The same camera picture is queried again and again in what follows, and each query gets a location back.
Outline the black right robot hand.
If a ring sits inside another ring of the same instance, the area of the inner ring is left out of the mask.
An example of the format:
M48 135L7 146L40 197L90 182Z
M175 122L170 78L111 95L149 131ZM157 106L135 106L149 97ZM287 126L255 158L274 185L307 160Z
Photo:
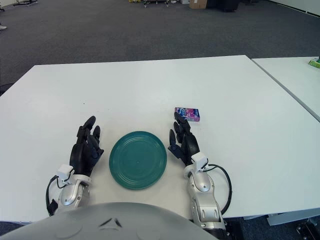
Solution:
M174 113L174 118L174 129L169 131L168 150L177 159L181 159L185 166L192 165L192 156L200 152L198 142L191 132L188 120L177 112Z

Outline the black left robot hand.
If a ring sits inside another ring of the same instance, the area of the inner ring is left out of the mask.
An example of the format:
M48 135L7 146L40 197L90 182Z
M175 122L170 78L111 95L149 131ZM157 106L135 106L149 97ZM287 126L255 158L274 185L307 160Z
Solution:
M96 117L91 116L77 132L77 140L72 147L69 165L73 167L74 174L90 177L93 168L104 153L100 148L100 126L97 125L93 133L91 130L96 122Z

